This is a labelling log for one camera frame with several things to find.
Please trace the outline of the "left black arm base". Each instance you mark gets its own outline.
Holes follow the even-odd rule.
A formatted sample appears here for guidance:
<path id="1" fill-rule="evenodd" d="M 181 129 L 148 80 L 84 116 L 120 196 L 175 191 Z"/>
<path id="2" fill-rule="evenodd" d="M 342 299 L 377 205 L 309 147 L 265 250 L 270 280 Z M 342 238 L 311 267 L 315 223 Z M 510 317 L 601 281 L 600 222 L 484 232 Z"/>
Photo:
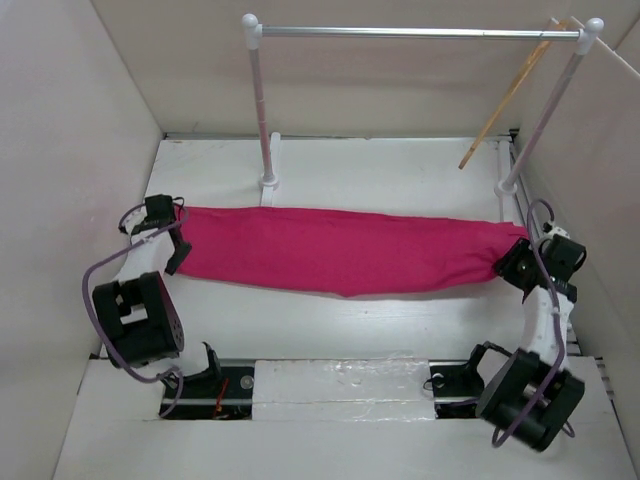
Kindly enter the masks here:
<path id="1" fill-rule="evenodd" d="M 223 365 L 221 375 L 190 375 L 166 420 L 235 421 L 252 418 L 255 366 Z"/>

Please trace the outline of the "pink trousers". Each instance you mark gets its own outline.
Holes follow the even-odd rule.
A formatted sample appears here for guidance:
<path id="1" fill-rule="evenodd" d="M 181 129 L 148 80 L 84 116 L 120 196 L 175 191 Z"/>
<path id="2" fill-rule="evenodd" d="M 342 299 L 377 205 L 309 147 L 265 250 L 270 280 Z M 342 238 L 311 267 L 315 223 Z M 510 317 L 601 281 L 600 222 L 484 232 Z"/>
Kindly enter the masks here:
<path id="1" fill-rule="evenodd" d="M 359 295 L 439 291 L 494 278 L 524 238 L 513 223 L 327 209 L 191 207 L 179 267 L 196 279 Z"/>

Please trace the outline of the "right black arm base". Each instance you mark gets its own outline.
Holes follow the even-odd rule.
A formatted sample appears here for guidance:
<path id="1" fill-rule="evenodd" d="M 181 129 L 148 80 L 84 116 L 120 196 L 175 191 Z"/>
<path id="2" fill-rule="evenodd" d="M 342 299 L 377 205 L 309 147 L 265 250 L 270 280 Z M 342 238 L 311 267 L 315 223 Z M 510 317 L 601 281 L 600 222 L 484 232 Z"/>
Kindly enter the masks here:
<path id="1" fill-rule="evenodd" d="M 474 419 L 477 401 L 499 367 L 500 363 L 491 362 L 478 366 L 460 360 L 430 362 L 423 390 L 433 399 L 436 419 Z"/>

